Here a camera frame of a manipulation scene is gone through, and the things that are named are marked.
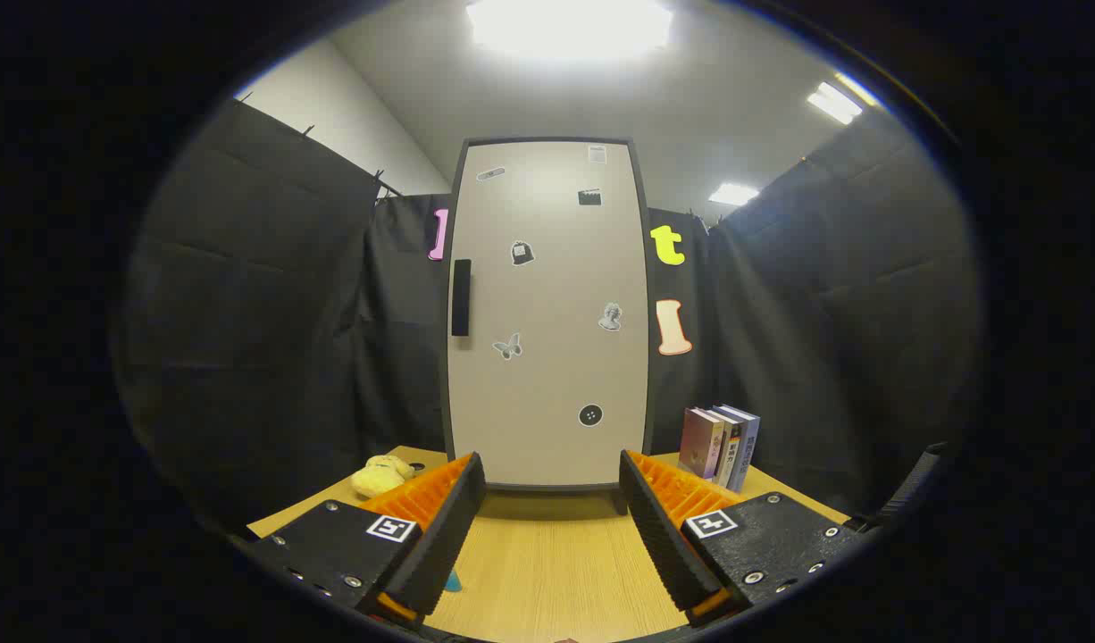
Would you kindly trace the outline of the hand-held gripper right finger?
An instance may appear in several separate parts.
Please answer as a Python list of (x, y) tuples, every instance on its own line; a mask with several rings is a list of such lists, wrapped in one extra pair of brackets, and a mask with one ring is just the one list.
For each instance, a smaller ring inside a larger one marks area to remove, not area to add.
[(865, 542), (781, 491), (740, 500), (722, 486), (630, 449), (620, 490), (675, 609), (691, 627), (802, 589)]

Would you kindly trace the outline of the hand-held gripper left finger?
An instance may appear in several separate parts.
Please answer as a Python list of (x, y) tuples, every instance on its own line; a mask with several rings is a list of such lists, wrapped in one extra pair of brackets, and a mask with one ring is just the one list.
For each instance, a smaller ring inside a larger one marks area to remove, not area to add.
[(434, 611), (485, 500), (476, 453), (351, 505), (322, 500), (242, 553), (273, 577), (343, 612), (422, 625)]

